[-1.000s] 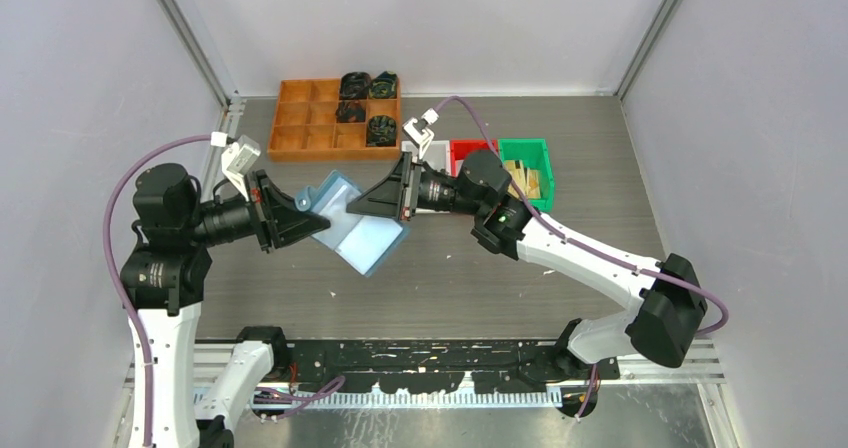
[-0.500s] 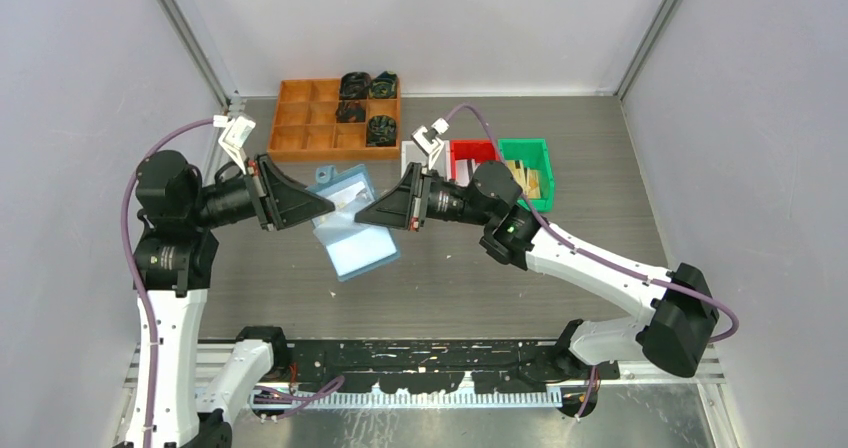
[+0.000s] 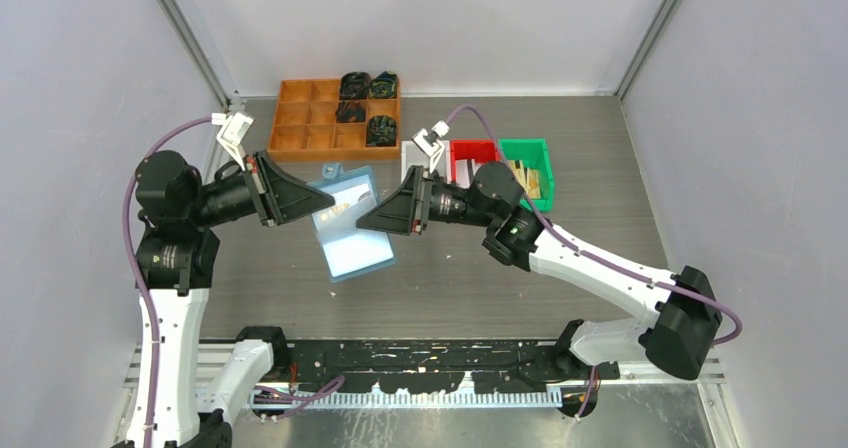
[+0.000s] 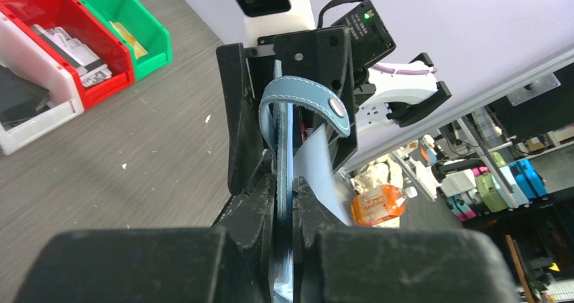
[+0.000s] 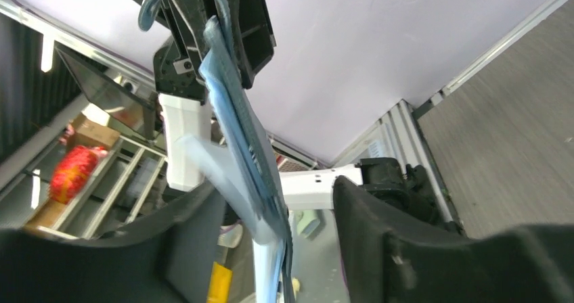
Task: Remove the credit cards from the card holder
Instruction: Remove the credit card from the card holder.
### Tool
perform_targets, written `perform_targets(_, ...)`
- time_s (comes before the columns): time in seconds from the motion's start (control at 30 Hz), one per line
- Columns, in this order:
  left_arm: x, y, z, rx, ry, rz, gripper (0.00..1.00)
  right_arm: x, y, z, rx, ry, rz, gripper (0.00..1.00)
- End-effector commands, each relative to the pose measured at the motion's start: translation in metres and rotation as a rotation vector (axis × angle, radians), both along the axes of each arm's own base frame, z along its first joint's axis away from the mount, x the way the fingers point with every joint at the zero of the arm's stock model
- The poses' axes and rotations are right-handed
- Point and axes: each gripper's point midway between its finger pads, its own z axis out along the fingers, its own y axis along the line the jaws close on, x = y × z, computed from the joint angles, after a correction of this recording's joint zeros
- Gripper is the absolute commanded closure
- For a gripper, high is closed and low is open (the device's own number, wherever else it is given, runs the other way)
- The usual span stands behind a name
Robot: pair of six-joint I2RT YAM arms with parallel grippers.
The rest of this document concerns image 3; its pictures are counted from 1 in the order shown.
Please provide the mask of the blue leather card holder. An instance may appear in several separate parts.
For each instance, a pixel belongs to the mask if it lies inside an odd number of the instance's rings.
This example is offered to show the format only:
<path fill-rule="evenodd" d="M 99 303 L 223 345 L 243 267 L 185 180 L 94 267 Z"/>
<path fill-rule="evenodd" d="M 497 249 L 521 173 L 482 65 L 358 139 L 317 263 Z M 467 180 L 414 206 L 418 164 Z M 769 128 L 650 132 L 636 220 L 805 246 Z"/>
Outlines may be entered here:
<path fill-rule="evenodd" d="M 380 202 L 371 167 L 346 171 L 339 163 L 327 163 L 322 178 L 310 185 L 335 200 L 333 206 L 312 214 L 331 282 L 362 276 L 395 262 L 388 234 L 357 226 L 358 219 Z"/>

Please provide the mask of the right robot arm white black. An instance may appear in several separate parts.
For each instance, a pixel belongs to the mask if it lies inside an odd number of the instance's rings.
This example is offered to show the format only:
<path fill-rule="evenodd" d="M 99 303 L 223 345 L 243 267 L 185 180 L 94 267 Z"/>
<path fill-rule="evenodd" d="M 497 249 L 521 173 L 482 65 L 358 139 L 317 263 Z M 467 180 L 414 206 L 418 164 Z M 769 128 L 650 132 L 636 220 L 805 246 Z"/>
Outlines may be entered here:
<path fill-rule="evenodd" d="M 397 235 L 421 233 L 431 221 L 482 227 L 482 245 L 499 263 L 565 281 L 624 310 L 625 319 L 567 325 L 554 354 L 567 378 L 644 359 L 673 377 L 697 379 L 723 321 L 708 276 L 692 266 L 674 273 L 614 255 L 522 206 L 523 195 L 500 162 L 484 164 L 467 187 L 414 166 L 356 225 Z"/>

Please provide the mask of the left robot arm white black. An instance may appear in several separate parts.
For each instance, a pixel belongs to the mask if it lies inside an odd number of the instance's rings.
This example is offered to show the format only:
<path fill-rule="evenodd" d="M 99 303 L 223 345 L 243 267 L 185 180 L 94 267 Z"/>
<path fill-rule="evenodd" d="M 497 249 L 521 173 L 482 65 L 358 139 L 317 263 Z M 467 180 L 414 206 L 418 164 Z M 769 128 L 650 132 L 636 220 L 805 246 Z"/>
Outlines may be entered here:
<path fill-rule="evenodd" d="M 233 423 L 264 377 L 285 377 L 292 356 L 277 326 L 248 326 L 221 371 L 197 387 L 200 327 L 220 246 L 215 228 L 256 216 L 275 227 L 334 204 L 266 152 L 220 168 L 210 183 L 171 150 L 146 156 L 130 186 L 145 230 L 129 248 L 143 321 L 141 373 L 128 447 L 229 447 Z"/>

